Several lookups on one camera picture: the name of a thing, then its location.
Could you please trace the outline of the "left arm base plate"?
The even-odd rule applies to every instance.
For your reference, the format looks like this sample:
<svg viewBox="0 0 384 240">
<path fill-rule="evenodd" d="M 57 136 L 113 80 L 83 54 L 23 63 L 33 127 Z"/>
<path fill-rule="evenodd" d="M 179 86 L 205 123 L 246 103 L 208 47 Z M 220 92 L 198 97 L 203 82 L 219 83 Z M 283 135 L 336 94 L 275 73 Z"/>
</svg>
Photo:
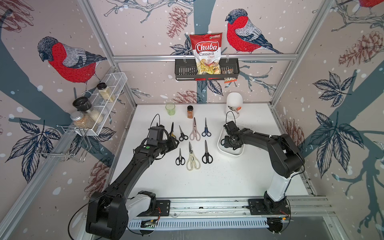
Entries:
<svg viewBox="0 0 384 240">
<path fill-rule="evenodd" d="M 138 217 L 167 217 L 170 214 L 170 204 L 170 200 L 151 201 L 149 209 L 140 213 Z"/>
</svg>

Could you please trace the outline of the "black handled scissors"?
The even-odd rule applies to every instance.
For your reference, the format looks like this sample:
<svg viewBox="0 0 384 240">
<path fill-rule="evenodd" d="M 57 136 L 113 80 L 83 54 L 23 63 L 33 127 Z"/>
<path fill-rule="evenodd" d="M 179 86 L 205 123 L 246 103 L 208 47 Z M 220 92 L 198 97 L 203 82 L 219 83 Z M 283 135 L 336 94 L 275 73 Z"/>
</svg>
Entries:
<svg viewBox="0 0 384 240">
<path fill-rule="evenodd" d="M 181 136 L 179 137 L 179 141 L 180 142 L 187 141 L 189 139 L 189 137 L 186 134 L 184 134 L 184 132 L 182 131 L 181 126 L 179 126 L 179 129 L 180 129 L 180 134 L 181 134 Z"/>
</svg>

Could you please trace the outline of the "pink kitchen scissors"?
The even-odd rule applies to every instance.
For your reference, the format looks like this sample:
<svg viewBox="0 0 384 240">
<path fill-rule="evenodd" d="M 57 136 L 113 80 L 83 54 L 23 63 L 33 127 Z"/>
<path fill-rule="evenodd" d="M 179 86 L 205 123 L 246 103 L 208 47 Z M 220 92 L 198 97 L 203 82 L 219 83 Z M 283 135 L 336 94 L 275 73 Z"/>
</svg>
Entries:
<svg viewBox="0 0 384 240">
<path fill-rule="evenodd" d="M 193 118 L 193 128 L 192 128 L 192 132 L 190 134 L 190 140 L 191 141 L 194 141 L 194 140 L 200 141 L 201 140 L 201 135 L 197 129 L 196 118 Z"/>
</svg>

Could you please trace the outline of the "blue handled scissors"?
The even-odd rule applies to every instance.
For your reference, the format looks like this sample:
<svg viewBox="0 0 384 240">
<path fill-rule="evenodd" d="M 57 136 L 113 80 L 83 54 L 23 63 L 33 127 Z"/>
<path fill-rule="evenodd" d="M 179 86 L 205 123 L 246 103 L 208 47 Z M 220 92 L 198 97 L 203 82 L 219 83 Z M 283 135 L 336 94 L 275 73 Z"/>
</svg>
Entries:
<svg viewBox="0 0 384 240">
<path fill-rule="evenodd" d="M 208 125 L 207 125 L 207 118 L 205 118 L 205 128 L 204 131 L 202 132 L 202 137 L 211 137 L 212 134 L 209 132 Z"/>
</svg>

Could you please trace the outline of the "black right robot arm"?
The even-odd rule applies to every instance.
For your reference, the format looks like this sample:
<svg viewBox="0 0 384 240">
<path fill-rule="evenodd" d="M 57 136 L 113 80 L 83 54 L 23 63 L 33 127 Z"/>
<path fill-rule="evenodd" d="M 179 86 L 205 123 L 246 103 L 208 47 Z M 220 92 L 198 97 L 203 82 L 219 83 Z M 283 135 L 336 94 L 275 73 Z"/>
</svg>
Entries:
<svg viewBox="0 0 384 240">
<path fill-rule="evenodd" d="M 251 145 L 267 151 L 275 173 L 264 193 L 264 209 L 267 213 L 277 212 L 287 203 L 286 192 L 292 178 L 305 170 L 305 159 L 289 135 L 266 135 L 248 128 L 235 128 L 227 130 L 220 144 L 233 150 Z"/>
</svg>

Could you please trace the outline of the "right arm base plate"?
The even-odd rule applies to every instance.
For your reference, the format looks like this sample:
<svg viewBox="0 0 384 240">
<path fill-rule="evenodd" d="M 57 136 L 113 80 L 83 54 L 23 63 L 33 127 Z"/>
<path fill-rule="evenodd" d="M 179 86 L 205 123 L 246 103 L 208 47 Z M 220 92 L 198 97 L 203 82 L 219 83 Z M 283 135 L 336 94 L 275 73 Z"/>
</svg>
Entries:
<svg viewBox="0 0 384 240">
<path fill-rule="evenodd" d="M 251 215 L 290 215 L 291 209 L 286 198 L 279 202 L 269 199 L 248 199 L 246 206 Z"/>
</svg>

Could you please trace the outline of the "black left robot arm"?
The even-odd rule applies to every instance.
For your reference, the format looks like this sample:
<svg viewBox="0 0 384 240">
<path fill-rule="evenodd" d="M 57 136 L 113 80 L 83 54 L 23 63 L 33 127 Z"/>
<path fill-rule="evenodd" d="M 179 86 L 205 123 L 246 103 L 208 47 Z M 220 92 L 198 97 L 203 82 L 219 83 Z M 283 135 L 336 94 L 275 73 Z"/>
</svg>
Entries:
<svg viewBox="0 0 384 240">
<path fill-rule="evenodd" d="M 142 213 L 156 210 L 156 194 L 140 191 L 129 199 L 133 187 L 159 155 L 175 150 L 179 141 L 145 139 L 134 150 L 134 156 L 118 178 L 104 191 L 94 192 L 88 203 L 86 232 L 109 240 L 119 240 L 129 221 Z"/>
</svg>

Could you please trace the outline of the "large black scissors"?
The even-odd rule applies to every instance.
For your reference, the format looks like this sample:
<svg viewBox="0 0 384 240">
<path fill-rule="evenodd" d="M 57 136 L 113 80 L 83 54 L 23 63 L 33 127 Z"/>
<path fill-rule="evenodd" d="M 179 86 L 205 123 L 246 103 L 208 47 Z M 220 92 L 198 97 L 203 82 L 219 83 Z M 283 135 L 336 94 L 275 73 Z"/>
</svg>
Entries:
<svg viewBox="0 0 384 240">
<path fill-rule="evenodd" d="M 213 162 L 213 157 L 210 155 L 208 151 L 208 143 L 206 140 L 205 140 L 205 153 L 202 157 L 202 162 L 204 164 L 211 164 Z"/>
</svg>

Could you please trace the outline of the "white handled scissors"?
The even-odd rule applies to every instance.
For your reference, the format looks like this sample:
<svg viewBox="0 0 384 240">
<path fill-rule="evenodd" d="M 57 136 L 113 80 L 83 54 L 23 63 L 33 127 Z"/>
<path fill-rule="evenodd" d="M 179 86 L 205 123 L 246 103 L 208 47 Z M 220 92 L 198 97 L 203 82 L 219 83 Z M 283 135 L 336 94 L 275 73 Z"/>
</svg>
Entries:
<svg viewBox="0 0 384 240">
<path fill-rule="evenodd" d="M 189 143 L 189 158 L 186 164 L 188 171 L 199 170 L 201 168 L 201 163 L 195 156 L 191 143 Z"/>
</svg>

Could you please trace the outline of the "yellow handled scissors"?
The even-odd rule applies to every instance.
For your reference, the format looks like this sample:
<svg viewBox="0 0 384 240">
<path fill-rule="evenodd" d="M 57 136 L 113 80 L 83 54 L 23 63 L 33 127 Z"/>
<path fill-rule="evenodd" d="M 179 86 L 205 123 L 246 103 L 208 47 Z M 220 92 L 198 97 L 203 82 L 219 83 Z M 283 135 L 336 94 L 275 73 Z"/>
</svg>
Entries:
<svg viewBox="0 0 384 240">
<path fill-rule="evenodd" d="M 172 138 L 173 140 L 177 140 L 177 137 L 174 135 L 174 123 L 172 123 L 171 131 L 169 133 L 169 137 Z"/>
</svg>

